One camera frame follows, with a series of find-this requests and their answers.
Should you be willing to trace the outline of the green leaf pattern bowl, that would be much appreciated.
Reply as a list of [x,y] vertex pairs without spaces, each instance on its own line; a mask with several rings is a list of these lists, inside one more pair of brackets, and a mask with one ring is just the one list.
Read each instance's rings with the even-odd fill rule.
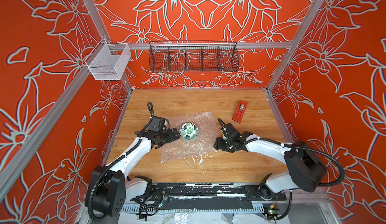
[[181,125],[180,135],[184,140],[194,140],[199,135],[199,128],[192,122],[187,122]]

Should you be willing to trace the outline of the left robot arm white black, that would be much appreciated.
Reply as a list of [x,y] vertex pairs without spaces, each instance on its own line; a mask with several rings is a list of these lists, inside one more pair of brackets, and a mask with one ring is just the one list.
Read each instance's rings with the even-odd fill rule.
[[133,143],[107,166],[97,166],[91,174],[85,197],[88,215],[94,222],[106,217],[115,217],[122,209],[126,199],[133,199],[148,192],[149,180],[135,177],[127,181],[130,172],[152,148],[160,148],[180,138],[176,128],[141,130],[136,132]]

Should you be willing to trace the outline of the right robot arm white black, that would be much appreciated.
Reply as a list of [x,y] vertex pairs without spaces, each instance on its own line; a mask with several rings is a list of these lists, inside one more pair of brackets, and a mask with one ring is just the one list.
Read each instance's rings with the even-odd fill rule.
[[[345,178],[345,170],[333,156],[315,150],[303,141],[281,143],[262,138],[251,132],[240,133],[231,123],[220,122],[223,137],[214,143],[216,150],[229,153],[238,151],[253,152],[268,156],[284,163],[287,170],[279,174],[267,174],[259,184],[258,193],[264,200],[271,200],[274,195],[285,190],[301,189],[314,192],[317,187],[330,187],[340,184]],[[338,168],[338,177],[334,181],[323,183],[327,166],[323,156]]]

